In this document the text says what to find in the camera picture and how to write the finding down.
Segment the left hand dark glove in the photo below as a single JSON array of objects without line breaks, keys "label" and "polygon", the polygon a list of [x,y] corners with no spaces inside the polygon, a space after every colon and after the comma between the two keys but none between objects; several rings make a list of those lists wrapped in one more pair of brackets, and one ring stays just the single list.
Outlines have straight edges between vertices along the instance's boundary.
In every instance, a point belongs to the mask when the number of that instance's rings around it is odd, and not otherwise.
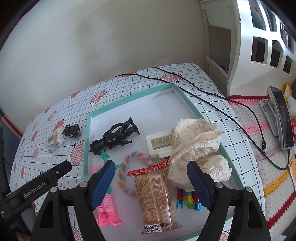
[{"label": "left hand dark glove", "polygon": [[30,207],[22,212],[16,220],[10,225],[17,240],[30,240],[32,230],[39,212],[35,211],[36,204],[32,202]]}]

